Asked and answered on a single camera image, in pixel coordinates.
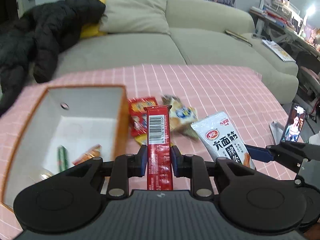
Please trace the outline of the red snack bar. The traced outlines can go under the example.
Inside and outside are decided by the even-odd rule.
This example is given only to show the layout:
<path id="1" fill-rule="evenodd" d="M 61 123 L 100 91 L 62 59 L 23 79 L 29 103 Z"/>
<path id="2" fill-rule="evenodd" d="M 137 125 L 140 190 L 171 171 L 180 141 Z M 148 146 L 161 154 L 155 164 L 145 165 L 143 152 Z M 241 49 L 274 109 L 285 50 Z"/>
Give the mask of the red snack bar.
<path id="1" fill-rule="evenodd" d="M 173 190 L 170 156 L 170 106 L 146 107 L 148 174 L 147 189 L 151 191 Z"/>

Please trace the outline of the yellow snack packet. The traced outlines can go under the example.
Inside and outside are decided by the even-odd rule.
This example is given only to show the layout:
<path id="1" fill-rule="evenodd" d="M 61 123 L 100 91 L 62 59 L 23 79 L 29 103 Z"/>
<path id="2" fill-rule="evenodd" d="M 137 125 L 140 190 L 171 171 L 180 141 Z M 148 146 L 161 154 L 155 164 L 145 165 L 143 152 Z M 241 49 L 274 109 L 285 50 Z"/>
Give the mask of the yellow snack packet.
<path id="1" fill-rule="evenodd" d="M 165 136 L 162 134 L 142 134 L 137 137 L 135 137 L 135 141 L 139 143 L 140 145 L 165 145 L 166 140 Z"/>

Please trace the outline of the white spicy strips packet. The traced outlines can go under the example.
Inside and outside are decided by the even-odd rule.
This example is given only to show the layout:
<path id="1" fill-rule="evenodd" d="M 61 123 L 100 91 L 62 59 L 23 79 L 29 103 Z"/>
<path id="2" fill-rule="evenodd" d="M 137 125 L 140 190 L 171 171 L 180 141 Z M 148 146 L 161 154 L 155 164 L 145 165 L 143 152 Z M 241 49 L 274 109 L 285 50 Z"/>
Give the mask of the white spicy strips packet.
<path id="1" fill-rule="evenodd" d="M 243 140 L 225 112 L 217 112 L 194 122 L 191 128 L 196 132 L 213 160 L 225 157 L 255 169 Z"/>

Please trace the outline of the white blue cracker bag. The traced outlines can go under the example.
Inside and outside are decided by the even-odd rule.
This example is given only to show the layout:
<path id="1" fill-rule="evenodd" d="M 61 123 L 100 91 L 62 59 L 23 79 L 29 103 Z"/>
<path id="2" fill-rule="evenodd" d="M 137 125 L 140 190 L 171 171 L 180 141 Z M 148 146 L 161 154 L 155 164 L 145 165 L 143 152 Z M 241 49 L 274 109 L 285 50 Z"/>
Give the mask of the white blue cracker bag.
<path id="1" fill-rule="evenodd" d="M 172 134 L 181 134 L 197 141 L 197 133 L 191 128 L 191 124 L 198 120 L 197 110 L 185 106 L 180 98 L 173 95 L 162 95 L 164 105 L 171 106 L 169 111 L 169 125 Z"/>

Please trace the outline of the red fries snack bag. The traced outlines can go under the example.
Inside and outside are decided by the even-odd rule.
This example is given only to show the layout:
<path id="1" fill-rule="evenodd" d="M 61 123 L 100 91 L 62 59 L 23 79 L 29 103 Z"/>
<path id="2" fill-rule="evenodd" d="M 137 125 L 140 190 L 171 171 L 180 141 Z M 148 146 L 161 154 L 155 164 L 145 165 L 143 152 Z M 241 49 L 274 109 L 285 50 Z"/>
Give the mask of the red fries snack bag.
<path id="1" fill-rule="evenodd" d="M 72 162 L 73 165 L 78 165 L 89 159 L 100 157 L 101 154 L 101 145 L 97 144 L 83 153 L 78 159 Z"/>

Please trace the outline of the smartphone on stand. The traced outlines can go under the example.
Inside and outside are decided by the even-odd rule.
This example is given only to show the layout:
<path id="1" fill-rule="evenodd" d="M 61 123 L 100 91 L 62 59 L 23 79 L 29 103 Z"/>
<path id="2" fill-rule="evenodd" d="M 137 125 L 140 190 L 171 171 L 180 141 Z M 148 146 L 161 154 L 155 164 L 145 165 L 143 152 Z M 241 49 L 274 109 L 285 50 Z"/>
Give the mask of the smartphone on stand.
<path id="1" fill-rule="evenodd" d="M 293 103 L 288 114 L 288 120 L 283 130 L 280 141 L 297 142 L 307 116 L 306 110 Z"/>

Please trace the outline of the red cartoon snack bag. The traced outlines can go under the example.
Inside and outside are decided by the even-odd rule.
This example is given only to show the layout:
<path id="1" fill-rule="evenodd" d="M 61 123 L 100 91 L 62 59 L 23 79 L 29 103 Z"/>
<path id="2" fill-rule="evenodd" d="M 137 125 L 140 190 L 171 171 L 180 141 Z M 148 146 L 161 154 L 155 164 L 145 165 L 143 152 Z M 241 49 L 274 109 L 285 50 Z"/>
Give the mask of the red cartoon snack bag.
<path id="1" fill-rule="evenodd" d="M 132 98 L 128 100 L 129 115 L 131 121 L 131 135 L 137 137 L 147 132 L 147 120 L 145 107 L 157 106 L 157 100 L 153 96 L 144 98 Z"/>

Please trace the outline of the green silver candy wrapper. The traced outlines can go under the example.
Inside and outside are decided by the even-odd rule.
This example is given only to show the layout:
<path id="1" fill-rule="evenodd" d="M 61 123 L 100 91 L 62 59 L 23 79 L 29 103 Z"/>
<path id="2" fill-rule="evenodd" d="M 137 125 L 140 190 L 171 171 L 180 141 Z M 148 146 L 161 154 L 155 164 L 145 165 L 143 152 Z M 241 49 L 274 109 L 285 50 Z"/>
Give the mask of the green silver candy wrapper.
<path id="1" fill-rule="evenodd" d="M 57 162 L 58 162 L 59 172 L 63 172 L 68 169 L 67 149 L 62 145 L 60 145 L 57 148 Z"/>

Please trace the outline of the orange cardboard box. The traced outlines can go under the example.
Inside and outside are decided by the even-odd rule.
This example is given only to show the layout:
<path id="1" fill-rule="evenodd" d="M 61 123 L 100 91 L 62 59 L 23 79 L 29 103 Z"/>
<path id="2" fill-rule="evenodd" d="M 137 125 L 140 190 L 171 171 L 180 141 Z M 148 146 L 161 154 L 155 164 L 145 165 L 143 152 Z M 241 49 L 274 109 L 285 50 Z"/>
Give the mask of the orange cardboard box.
<path id="1" fill-rule="evenodd" d="M 7 140 L 10 151 L 1 189 L 1 204 L 12 210 L 14 199 L 38 182 L 46 171 L 59 171 L 57 149 L 75 160 L 95 145 L 111 161 L 124 154 L 129 117 L 126 89 L 122 85 L 53 86 L 41 90 L 31 102 L 21 130 Z"/>

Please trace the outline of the small round cracker packet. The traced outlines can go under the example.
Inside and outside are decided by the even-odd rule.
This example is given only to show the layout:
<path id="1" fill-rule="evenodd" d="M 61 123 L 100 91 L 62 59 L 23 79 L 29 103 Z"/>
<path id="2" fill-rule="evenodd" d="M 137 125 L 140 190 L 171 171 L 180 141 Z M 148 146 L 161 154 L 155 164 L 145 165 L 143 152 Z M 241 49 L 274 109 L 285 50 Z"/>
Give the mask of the small round cracker packet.
<path id="1" fill-rule="evenodd" d="M 46 180 L 50 177 L 52 177 L 54 174 L 50 171 L 48 171 L 45 168 L 39 169 L 37 172 L 37 181 Z"/>

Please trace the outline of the magazine on sofa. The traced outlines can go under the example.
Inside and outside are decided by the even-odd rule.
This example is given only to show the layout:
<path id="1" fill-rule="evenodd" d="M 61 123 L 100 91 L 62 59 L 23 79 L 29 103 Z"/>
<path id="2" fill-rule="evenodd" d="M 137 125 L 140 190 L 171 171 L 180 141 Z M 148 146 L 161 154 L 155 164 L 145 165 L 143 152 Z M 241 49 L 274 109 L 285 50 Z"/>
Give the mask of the magazine on sofa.
<path id="1" fill-rule="evenodd" d="M 280 45 L 274 41 L 262 40 L 262 43 L 273 53 L 275 53 L 284 62 L 295 62 L 295 60 L 288 54 Z"/>

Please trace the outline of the cluttered desk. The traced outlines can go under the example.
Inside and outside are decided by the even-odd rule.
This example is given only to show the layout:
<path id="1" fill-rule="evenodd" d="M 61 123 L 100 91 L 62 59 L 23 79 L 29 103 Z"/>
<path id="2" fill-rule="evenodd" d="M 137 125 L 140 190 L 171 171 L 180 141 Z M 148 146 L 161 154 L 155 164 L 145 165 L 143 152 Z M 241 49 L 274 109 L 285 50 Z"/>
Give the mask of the cluttered desk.
<path id="1" fill-rule="evenodd" d="M 302 17 L 290 0 L 260 0 L 258 7 L 249 9 L 249 13 L 257 18 L 256 35 L 266 34 L 278 45 L 291 46 L 296 54 L 303 51 L 319 60 L 319 45 L 303 37 L 307 19 L 314 12 L 315 7 L 311 6 Z"/>

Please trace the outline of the beige sofa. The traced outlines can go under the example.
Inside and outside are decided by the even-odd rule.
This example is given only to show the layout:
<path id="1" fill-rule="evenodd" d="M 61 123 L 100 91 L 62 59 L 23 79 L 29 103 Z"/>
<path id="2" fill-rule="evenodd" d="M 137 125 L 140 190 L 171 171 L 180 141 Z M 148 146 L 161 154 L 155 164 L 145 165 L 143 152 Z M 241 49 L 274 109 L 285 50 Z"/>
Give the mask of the beige sofa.
<path id="1" fill-rule="evenodd" d="M 259 73 L 279 103 L 295 97 L 297 65 L 282 61 L 253 36 L 247 12 L 205 0 L 167 0 L 166 19 L 170 34 L 109 33 L 80 40 L 60 54 L 55 77 L 141 64 L 237 66 Z M 225 30 L 247 38 L 253 47 Z"/>

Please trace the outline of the beige cushion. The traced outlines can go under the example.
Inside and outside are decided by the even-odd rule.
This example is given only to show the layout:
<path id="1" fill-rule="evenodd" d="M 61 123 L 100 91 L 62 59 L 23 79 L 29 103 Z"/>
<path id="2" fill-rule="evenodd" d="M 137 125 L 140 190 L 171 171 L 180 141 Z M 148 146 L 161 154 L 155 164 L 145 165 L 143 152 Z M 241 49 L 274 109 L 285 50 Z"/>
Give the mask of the beige cushion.
<path id="1" fill-rule="evenodd" d="M 105 33 L 170 34 L 167 0 L 106 0 L 99 30 Z"/>

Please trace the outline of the black puffer jacket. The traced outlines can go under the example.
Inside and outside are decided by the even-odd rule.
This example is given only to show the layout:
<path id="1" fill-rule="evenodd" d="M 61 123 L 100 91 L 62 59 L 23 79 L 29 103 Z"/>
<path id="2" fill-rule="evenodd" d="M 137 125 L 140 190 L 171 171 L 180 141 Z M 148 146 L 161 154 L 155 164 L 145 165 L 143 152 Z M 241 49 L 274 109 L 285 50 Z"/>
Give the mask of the black puffer jacket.
<path id="1" fill-rule="evenodd" d="M 48 82 L 59 54 L 74 46 L 86 24 L 98 23 L 106 5 L 100 0 L 59 0 L 25 12 L 1 35 L 1 113 L 16 101 L 34 64 L 37 83 Z"/>

